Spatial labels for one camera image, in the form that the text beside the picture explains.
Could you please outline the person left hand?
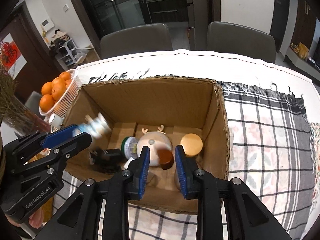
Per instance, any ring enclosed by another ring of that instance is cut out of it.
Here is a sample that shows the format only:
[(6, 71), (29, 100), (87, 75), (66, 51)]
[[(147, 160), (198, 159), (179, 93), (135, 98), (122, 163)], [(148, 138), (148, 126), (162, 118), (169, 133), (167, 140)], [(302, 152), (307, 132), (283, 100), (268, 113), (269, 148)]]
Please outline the person left hand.
[[(9, 216), (6, 215), (6, 218), (8, 219), (10, 224), (17, 227), (21, 227), (21, 224), (16, 223)], [(29, 224), (32, 228), (39, 229), (42, 226), (43, 221), (44, 221), (44, 214), (41, 208), (39, 208), (35, 213), (33, 213), (29, 217)]]

